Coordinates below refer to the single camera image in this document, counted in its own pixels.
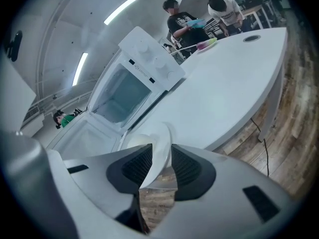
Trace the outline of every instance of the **fluorescent light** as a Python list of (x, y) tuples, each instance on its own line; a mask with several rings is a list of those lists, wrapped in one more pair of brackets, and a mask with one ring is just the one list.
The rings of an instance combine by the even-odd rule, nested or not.
[(82, 67), (84, 65), (84, 62), (85, 62), (85, 59), (86, 59), (87, 56), (88, 56), (88, 53), (83, 53), (82, 54), (80, 63), (78, 65), (78, 68), (76, 69), (76, 72), (75, 72), (75, 75), (74, 75), (74, 80), (73, 80), (72, 86), (75, 86), (78, 83), (78, 79), (79, 79)]
[(133, 3), (136, 0), (127, 0), (124, 4), (122, 4), (120, 7), (118, 7), (108, 18), (104, 21), (106, 25), (110, 24), (110, 22), (126, 7), (128, 7), (131, 3)]

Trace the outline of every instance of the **power cord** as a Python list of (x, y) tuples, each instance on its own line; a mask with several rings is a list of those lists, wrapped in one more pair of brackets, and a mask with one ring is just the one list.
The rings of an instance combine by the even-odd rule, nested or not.
[[(250, 119), (250, 120), (253, 122), (253, 124), (256, 125), (256, 127), (257, 127), (258, 130), (259, 130), (259, 132), (261, 132), (260, 128), (259, 128), (258, 125), (253, 121), (253, 119)], [(269, 159), (269, 157), (268, 157), (268, 149), (267, 149), (267, 145), (266, 145), (266, 140), (265, 140), (265, 139), (264, 139), (264, 144), (265, 144), (265, 149), (266, 149), (266, 154), (267, 154), (267, 177), (269, 177), (269, 165), (268, 165), (268, 159)]]

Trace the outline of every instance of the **green object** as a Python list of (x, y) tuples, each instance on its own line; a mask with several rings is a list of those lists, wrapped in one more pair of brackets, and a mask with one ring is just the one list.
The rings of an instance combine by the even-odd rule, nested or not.
[(61, 121), (62, 127), (65, 127), (66, 125), (68, 125), (69, 122), (70, 122), (71, 120), (73, 120), (74, 118), (75, 118), (75, 116), (73, 116), (73, 115), (66, 115), (66, 116), (64, 116), (63, 120)]

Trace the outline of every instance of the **white t-shirt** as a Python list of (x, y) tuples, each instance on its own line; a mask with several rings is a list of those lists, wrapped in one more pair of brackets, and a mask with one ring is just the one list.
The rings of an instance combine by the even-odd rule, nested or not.
[(224, 1), (227, 5), (226, 11), (216, 11), (208, 5), (208, 13), (214, 18), (214, 20), (216, 20), (217, 22), (222, 20), (226, 26), (232, 25), (237, 21), (236, 12), (239, 12), (242, 15), (243, 19), (245, 19), (244, 15), (240, 11), (239, 5), (236, 3), (235, 0)]

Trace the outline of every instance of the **black hair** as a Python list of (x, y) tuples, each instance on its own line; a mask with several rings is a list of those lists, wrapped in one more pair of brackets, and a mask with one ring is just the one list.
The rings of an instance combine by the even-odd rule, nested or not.
[(174, 9), (174, 5), (178, 3), (176, 0), (166, 0), (163, 3), (163, 9), (168, 10), (168, 9)]
[(215, 11), (225, 11), (227, 8), (224, 0), (209, 0), (208, 4)]
[(58, 118), (59, 116), (61, 116), (64, 112), (62, 112), (61, 110), (58, 110), (54, 115), (53, 115), (53, 120), (56, 123), (56, 128), (59, 129), (61, 124), (58, 122)]
[(164, 46), (164, 47), (169, 47), (169, 48), (171, 48), (171, 45), (169, 45), (169, 44), (167, 44), (167, 43), (164, 43), (163, 46)]

